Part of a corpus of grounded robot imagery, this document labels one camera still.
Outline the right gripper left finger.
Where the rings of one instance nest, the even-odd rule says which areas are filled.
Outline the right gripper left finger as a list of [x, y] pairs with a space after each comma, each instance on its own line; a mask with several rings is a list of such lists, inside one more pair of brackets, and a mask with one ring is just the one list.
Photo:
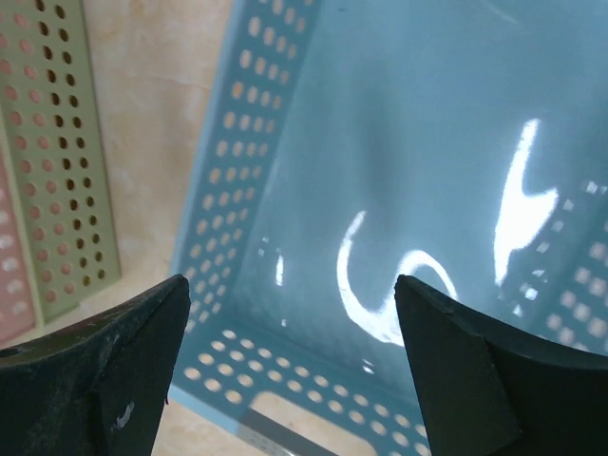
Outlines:
[[190, 311], [174, 275], [1, 351], [4, 455], [149, 455]]

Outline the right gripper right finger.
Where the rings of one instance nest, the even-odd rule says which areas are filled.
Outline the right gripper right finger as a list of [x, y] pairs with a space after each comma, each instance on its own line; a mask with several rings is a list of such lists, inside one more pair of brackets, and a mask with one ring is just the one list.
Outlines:
[[395, 303], [434, 455], [604, 455], [607, 359], [401, 275]]

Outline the pink perforated plastic basket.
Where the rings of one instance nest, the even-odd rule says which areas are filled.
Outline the pink perforated plastic basket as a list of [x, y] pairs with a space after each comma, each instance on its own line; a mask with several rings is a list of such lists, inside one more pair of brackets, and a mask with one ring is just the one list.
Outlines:
[[35, 330], [38, 311], [35, 286], [30, 283], [29, 242], [22, 207], [20, 175], [31, 171], [22, 164], [29, 140], [28, 124], [20, 103], [28, 98], [25, 69], [31, 42], [28, 18], [13, 10], [15, 3], [1, 3], [1, 344], [7, 345]]

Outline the blue perforated plastic basket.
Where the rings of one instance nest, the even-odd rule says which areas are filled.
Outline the blue perforated plastic basket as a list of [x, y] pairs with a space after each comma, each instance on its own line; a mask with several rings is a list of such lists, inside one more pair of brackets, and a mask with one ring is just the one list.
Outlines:
[[171, 270], [171, 400], [269, 454], [437, 447], [399, 276], [605, 360], [606, 3], [237, 1]]

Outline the green perforated plastic basket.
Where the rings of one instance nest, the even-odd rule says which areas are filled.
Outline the green perforated plastic basket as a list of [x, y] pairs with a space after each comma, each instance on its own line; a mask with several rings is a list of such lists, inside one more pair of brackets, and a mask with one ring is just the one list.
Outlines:
[[2, 2], [1, 113], [48, 323], [120, 276], [81, 2]]

